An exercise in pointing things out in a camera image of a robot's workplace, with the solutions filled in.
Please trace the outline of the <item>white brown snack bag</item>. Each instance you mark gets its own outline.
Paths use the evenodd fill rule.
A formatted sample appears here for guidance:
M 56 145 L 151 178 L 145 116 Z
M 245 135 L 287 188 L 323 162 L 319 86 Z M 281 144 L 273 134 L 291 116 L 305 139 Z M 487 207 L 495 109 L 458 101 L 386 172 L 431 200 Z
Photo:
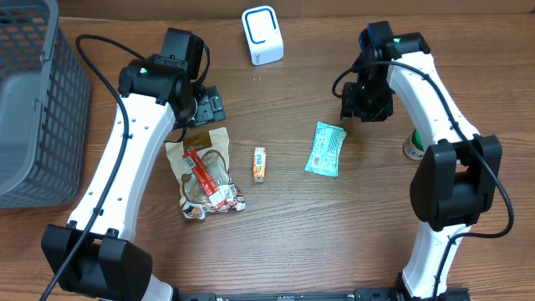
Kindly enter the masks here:
M 229 173 L 230 139 L 225 127 L 167 142 L 166 156 L 180 186 L 181 212 L 203 220 L 209 213 L 242 212 L 245 197 Z

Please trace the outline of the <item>green lid Knorr jar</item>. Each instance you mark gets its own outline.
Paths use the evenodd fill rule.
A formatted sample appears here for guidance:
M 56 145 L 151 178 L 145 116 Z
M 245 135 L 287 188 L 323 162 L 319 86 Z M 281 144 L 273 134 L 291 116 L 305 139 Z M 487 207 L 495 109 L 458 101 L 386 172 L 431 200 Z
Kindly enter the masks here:
M 414 161 L 421 161 L 425 151 L 417 130 L 414 130 L 403 142 L 404 153 Z

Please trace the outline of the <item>orange snack packet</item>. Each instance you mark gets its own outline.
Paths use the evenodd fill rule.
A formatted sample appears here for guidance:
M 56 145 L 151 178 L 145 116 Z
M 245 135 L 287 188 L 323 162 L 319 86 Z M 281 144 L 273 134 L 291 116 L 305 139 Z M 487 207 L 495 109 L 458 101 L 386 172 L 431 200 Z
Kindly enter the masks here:
M 267 153 L 264 147 L 256 147 L 253 158 L 253 182 L 264 183 L 266 179 Z

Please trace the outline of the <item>teal white snack packet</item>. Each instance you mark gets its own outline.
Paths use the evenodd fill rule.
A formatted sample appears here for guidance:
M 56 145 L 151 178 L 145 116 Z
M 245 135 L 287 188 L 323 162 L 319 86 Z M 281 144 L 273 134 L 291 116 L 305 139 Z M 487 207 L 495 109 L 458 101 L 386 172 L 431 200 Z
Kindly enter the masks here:
M 343 128 L 319 121 L 304 170 L 321 176 L 337 177 L 340 152 L 346 136 L 347 133 Z

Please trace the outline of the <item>red white snack packet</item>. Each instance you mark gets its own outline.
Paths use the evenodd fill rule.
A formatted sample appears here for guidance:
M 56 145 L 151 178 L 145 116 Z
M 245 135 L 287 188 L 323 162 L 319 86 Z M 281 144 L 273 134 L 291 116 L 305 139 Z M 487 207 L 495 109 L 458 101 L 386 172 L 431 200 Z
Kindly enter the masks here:
M 207 168 L 202 163 L 201 158 L 195 150 L 191 150 L 185 153 L 183 159 L 191 168 L 191 171 L 199 182 L 201 189 L 208 197 L 213 209 L 217 211 L 222 206 L 222 203 L 225 202 L 226 198 L 225 195 L 219 191 L 218 186 L 211 178 Z

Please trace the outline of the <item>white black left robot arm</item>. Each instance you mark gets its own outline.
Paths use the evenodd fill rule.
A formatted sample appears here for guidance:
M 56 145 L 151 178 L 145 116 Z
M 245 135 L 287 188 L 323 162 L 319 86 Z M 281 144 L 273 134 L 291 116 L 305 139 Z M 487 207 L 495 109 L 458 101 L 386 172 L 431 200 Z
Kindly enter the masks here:
M 149 253 L 134 243 L 141 198 L 166 137 L 225 119 L 204 85 L 210 51 L 194 33 L 169 28 L 161 51 L 136 54 L 110 88 L 117 103 L 108 143 L 65 226 L 46 228 L 41 247 L 52 286 L 99 300 L 177 300 Z

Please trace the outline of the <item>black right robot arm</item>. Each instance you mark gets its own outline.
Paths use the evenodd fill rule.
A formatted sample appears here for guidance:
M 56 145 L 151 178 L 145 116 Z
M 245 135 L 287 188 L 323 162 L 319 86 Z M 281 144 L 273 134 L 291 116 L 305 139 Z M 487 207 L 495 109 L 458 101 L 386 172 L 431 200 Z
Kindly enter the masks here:
M 349 72 L 358 75 L 337 96 L 340 117 L 380 122 L 392 116 L 398 96 L 415 127 L 406 141 L 407 156 L 420 164 L 410 184 L 410 202 L 419 219 L 409 262 L 394 288 L 358 288 L 358 300 L 468 300 L 465 288 L 448 288 L 447 276 L 471 227 L 490 210 L 495 193 L 505 201 L 514 223 L 511 200 L 498 179 L 502 145 L 483 136 L 464 117 L 441 82 L 431 49 L 421 33 L 396 35 L 386 21 L 370 23 L 359 35 L 361 52 Z

